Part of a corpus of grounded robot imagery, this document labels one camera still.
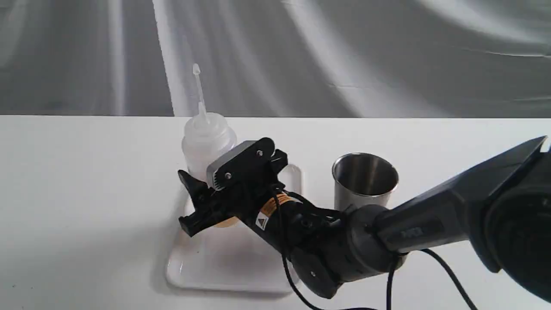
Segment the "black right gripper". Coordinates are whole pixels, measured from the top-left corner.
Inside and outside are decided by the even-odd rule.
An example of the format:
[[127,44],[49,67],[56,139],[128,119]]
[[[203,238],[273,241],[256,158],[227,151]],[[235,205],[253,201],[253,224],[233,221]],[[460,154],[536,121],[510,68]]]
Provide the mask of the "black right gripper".
[[181,230],[193,237],[207,228],[227,227],[238,220],[255,222],[258,216],[270,219],[280,206],[289,202],[289,193],[278,179],[287,165],[287,153],[275,149],[268,163],[221,191],[210,188],[187,171],[178,170],[178,177],[196,207],[193,213],[178,218]]

